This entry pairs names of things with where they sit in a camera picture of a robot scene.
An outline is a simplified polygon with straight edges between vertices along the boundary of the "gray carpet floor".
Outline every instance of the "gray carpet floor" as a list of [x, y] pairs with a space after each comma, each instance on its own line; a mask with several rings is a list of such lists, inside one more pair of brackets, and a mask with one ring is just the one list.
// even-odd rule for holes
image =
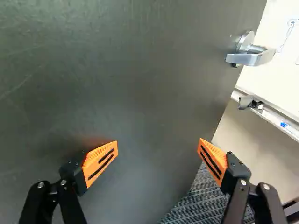
[[[214, 178], [202, 163], [187, 194], [160, 221], [160, 224], [219, 224], [228, 203]], [[254, 223], [249, 206], [244, 223]]]

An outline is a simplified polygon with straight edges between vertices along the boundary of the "wall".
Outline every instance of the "wall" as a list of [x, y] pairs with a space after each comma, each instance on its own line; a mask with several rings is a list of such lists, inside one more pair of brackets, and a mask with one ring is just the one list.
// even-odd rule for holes
[[299, 196], [299, 144], [251, 111], [230, 101], [212, 141], [250, 168], [250, 182], [273, 185], [283, 203]]

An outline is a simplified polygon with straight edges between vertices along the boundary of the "metal screw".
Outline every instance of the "metal screw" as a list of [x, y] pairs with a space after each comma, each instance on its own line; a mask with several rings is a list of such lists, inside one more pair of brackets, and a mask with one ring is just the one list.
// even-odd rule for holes
[[62, 180], [61, 182], [60, 182], [60, 185], [61, 186], [64, 186], [66, 184], [66, 180]]
[[44, 182], [39, 182], [37, 188], [42, 188], [43, 186], [45, 186]]
[[246, 186], [246, 181], [241, 180], [241, 184], [242, 184], [243, 186]]
[[263, 188], [265, 188], [266, 190], [270, 190], [270, 187], [269, 187], [269, 185], [268, 184], [263, 184]]

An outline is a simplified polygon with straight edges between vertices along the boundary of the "whiteboard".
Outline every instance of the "whiteboard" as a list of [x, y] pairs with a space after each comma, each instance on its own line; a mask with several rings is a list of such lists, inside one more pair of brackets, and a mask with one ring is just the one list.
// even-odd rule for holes
[[244, 66], [236, 87], [299, 118], [299, 0], [268, 0], [254, 44], [276, 54], [265, 65]]

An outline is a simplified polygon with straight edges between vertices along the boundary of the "silver door handle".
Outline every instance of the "silver door handle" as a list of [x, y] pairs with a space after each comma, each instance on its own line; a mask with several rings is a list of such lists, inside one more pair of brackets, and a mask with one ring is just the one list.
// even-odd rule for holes
[[237, 44], [236, 54], [227, 54], [225, 61], [232, 63], [234, 67], [238, 65], [259, 66], [271, 61], [276, 50], [253, 45], [254, 36], [253, 31], [247, 31]]

